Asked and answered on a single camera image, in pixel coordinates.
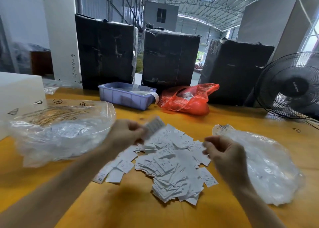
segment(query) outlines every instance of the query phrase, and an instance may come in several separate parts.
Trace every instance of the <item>blue plastic basket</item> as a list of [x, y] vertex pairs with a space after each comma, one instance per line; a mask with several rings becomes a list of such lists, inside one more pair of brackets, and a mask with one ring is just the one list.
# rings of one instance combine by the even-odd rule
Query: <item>blue plastic basket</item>
[[[100, 89], [100, 100], [139, 110], [146, 110], [151, 105], [151, 103], [155, 101], [155, 97], [150, 94], [143, 96], [135, 93], [129, 93], [124, 90], [114, 89], [128, 87], [133, 87], [133, 84], [121, 82], [102, 84], [98, 86], [98, 88]], [[149, 88], [147, 86], [139, 86], [138, 90], [150, 90], [151, 92], [156, 92], [156, 88]]]

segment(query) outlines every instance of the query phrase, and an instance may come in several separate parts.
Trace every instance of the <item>red plastic bag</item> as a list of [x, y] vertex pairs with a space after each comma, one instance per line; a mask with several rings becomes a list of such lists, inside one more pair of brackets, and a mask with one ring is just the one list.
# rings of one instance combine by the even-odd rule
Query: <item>red plastic bag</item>
[[158, 106], [192, 115], [206, 115], [209, 113], [208, 96], [217, 89], [219, 85], [214, 83], [172, 87], [162, 92]]

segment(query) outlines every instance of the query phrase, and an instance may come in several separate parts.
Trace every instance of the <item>white cable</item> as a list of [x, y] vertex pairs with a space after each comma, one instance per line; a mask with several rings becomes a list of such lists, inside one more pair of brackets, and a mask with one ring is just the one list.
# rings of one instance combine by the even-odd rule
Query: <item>white cable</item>
[[301, 0], [298, 0], [298, 1], [299, 1], [300, 5], [301, 5], [301, 8], [302, 8], [303, 12], [305, 13], [305, 16], [306, 16], [307, 20], [309, 21], [309, 24], [311, 25], [311, 28], [314, 29], [315, 35], [317, 36], [317, 39], [319, 40], [319, 35], [318, 35], [316, 29], [313, 27], [314, 25], [311, 22], [311, 19], [310, 19], [309, 15], [307, 14], [307, 12], [305, 10], [305, 7], [303, 6], [303, 3], [301, 2]]

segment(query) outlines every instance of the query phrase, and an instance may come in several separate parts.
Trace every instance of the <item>orange table surface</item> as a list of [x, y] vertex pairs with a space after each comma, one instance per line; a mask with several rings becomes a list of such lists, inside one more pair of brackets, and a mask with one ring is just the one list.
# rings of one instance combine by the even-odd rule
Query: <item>orange table surface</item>
[[[99, 100], [98, 91], [60, 88], [48, 99]], [[194, 140], [203, 141], [216, 124], [272, 138], [284, 145], [293, 162], [305, 175], [304, 186], [292, 203], [271, 206], [287, 227], [319, 227], [319, 130], [294, 121], [266, 119], [262, 109], [210, 106], [204, 117], [168, 112], [156, 105], [146, 111], [115, 106], [118, 118], [136, 121], [158, 115], [167, 124], [184, 131]], [[22, 157], [11, 137], [0, 148], [0, 211], [17, 202], [40, 184], [53, 178], [72, 161], [51, 162], [40, 168], [23, 168]], [[210, 163], [208, 170], [218, 185], [200, 194], [197, 206], [172, 201], [163, 204], [151, 193], [152, 179], [132, 169], [120, 185], [91, 182], [66, 212], [56, 227], [250, 227], [244, 211], [226, 183]]]

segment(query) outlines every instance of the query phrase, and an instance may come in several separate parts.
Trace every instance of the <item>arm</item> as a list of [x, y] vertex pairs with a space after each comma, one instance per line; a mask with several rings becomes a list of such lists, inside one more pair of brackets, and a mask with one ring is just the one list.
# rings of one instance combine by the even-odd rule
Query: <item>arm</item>
[[136, 122], [116, 121], [99, 147], [1, 213], [0, 227], [54, 227], [98, 171], [143, 134]]
[[253, 228], [285, 228], [251, 184], [244, 147], [225, 136], [205, 138], [204, 147], [245, 211], [251, 226]]

